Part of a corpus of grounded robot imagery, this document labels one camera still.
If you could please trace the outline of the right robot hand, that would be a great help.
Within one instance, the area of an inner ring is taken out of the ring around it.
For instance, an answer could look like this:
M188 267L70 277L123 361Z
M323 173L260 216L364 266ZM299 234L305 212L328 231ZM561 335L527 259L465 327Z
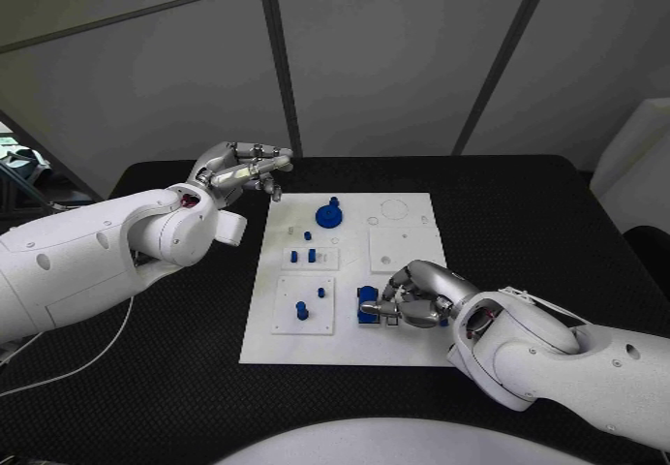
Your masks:
M452 269L424 260L411 261L391 276L381 297L364 301L365 314L394 317L408 325L433 328L456 318L476 285Z

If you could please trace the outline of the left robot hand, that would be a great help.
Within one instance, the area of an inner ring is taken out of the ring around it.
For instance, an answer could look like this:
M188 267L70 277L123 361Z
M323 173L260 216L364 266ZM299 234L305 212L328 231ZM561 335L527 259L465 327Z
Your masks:
M236 203L244 190L263 191L279 202L283 188L273 171L292 171L292 159L289 148L224 141L198 158L188 183L207 191L218 209Z

